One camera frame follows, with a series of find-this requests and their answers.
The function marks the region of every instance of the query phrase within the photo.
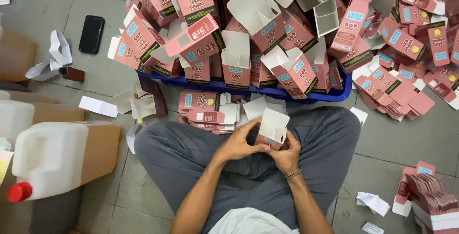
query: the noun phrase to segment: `white sticker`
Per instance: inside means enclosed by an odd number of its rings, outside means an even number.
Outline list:
[[[362,230],[364,230],[364,231],[366,231],[366,232],[368,232],[370,234],[383,234],[384,233],[384,231],[380,227],[378,227],[378,226],[376,226],[376,225],[374,225],[372,223],[366,223],[364,225],[364,227],[362,228]]]

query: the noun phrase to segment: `smartphone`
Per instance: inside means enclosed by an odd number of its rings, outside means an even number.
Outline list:
[[[88,54],[99,52],[100,40],[104,30],[105,19],[100,16],[87,15],[84,19],[78,50]]]

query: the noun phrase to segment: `grey tile floor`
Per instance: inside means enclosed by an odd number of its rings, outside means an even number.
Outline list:
[[[11,5],[1,6],[0,12],[5,14],[3,26],[18,29],[38,43],[36,62],[50,57],[49,35],[52,30],[59,29],[70,42],[72,66],[86,72],[83,84],[56,78],[47,82],[31,81],[30,89],[71,105],[78,105],[82,95],[107,101],[128,90],[136,80],[134,70],[106,57],[111,37],[123,26],[123,4],[124,0],[12,0]],[[77,49],[87,14],[106,19],[100,52],[95,56],[82,54]],[[177,111],[181,90],[169,86],[162,88],[172,112],[168,118],[152,121],[176,120],[178,114],[173,111]],[[337,105],[346,108],[355,106],[369,113],[343,188],[327,215],[336,233],[363,233],[360,228],[367,221],[388,234],[420,233],[412,215],[405,218],[388,212],[383,218],[355,204],[357,192],[364,191],[377,194],[392,205],[403,167],[415,167],[418,160],[434,164],[448,189],[459,195],[458,113],[430,90],[424,91],[436,105],[425,116],[401,123],[369,110],[355,92],[340,103],[288,105],[290,112],[300,108]],[[122,127],[124,135],[134,124],[129,114],[111,119],[87,113],[86,119],[111,120]],[[165,234],[172,218],[172,211],[163,195],[136,156],[129,152],[123,137],[116,169],[85,185],[76,229],[84,234]]]

